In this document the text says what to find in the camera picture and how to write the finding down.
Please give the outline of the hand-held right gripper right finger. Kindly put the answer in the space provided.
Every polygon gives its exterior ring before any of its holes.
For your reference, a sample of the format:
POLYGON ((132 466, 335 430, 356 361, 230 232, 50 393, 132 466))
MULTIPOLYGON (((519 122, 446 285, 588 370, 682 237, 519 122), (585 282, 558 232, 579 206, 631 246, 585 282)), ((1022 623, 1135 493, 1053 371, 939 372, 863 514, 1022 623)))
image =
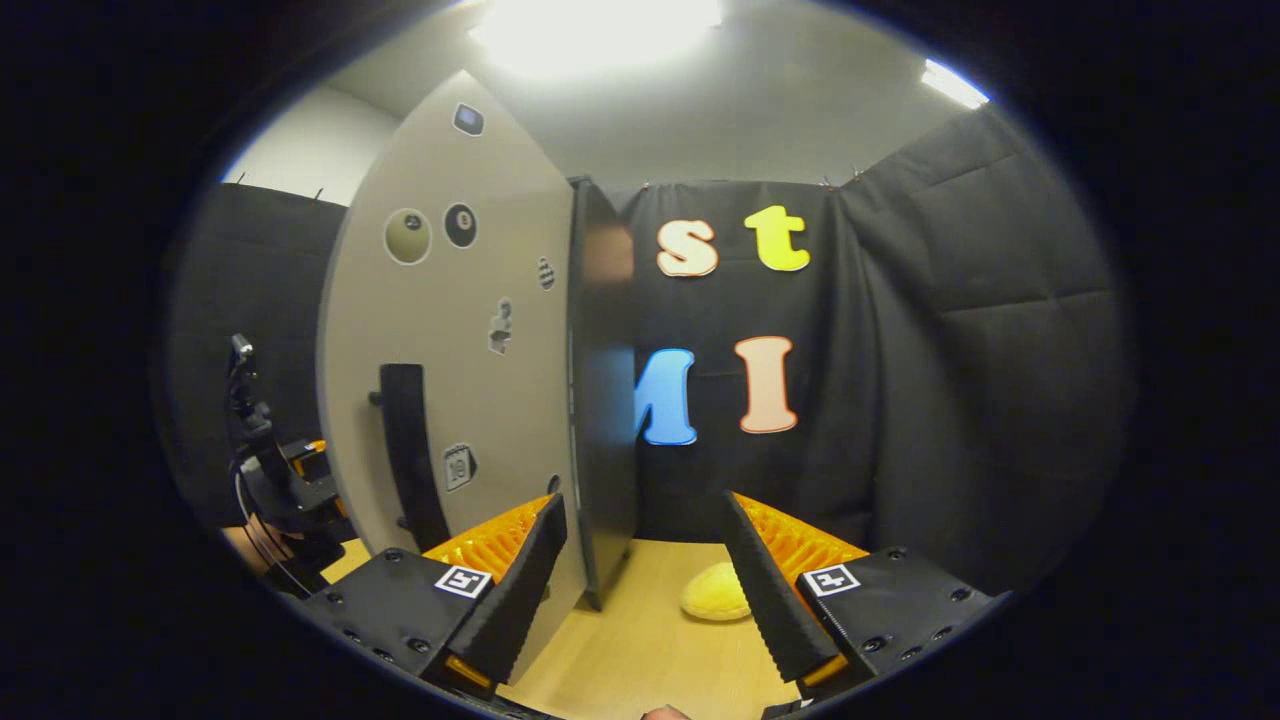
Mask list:
POLYGON ((869 552, 731 491, 719 505, 719 537, 756 629, 805 701, 905 671, 998 607, 915 550, 869 552))

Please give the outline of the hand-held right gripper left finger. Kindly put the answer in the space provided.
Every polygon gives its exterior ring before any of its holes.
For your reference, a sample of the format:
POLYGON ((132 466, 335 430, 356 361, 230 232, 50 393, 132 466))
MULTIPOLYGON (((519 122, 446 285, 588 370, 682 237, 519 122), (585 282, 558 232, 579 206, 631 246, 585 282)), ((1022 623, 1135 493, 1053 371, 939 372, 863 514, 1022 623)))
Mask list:
POLYGON ((296 607, 376 665, 492 698, 515 674, 567 534, 563 495, 545 495, 426 553, 384 550, 296 607))

